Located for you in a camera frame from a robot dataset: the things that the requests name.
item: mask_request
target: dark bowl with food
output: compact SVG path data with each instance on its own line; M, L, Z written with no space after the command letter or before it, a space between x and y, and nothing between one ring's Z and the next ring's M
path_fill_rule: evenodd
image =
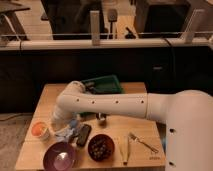
M95 161L103 161L112 156L115 149L114 142L106 134L98 134L94 136L88 145L88 153Z

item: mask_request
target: table leg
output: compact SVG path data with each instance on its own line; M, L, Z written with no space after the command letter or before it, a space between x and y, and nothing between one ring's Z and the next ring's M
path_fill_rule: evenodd
M27 40L27 36L25 34L24 28L22 27L21 23L19 22L18 17L14 12L7 13L8 18L11 21L11 24L13 25L13 28L16 31L16 34L18 34L18 37L21 40Z

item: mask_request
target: small bowl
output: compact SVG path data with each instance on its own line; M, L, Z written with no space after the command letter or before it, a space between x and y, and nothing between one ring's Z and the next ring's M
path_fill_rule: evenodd
M49 129L44 122L37 122L33 125L31 133L40 140L46 140L50 136Z
M115 144L108 135L98 134L88 144L88 153L95 161L108 159L114 153Z
M70 171L76 159L75 149L67 142L53 144L45 153L45 171Z

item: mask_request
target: desk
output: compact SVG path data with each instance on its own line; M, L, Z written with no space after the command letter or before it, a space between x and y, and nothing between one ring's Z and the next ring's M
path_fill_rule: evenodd
M56 97L65 86L66 84L48 84L44 87L19 154L15 167L16 170L43 169L43 156L47 148L55 142L53 137L54 132L50 126L50 116L55 105ZM122 87L126 93L146 91L143 83L123 83ZM47 141L39 141L30 133L32 125L37 121L44 121L49 125L51 137ZM84 122L92 126L89 139L98 133L108 134L114 140L115 152L111 160L106 160L101 163L95 162L88 156L87 141L85 148L77 148L78 159L74 164L76 169L123 168L122 157L118 147L118 137L127 135L130 130L140 138L143 138L145 142L157 148L159 153L151 154L148 148L130 140L130 156L125 168L163 167L165 165L165 155L155 122L116 115L107 117L107 126L105 128L99 127L95 119L86 119Z
M11 35L17 34L17 36L21 40L26 40L27 37L25 36L25 31L21 23L19 22L15 12L29 10L29 9L30 9L29 7L18 4L18 3L14 3L10 1L0 1L0 16L2 14L7 16L10 19L10 22L14 28L13 30L11 26L9 25L9 23L7 22L7 20L1 16L0 17L0 35L11 36Z

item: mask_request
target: purple bowl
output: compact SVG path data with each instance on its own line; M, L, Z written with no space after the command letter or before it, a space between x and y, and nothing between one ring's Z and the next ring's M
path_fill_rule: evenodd
M66 142L53 144L45 153L45 171L70 171L76 158L75 149Z

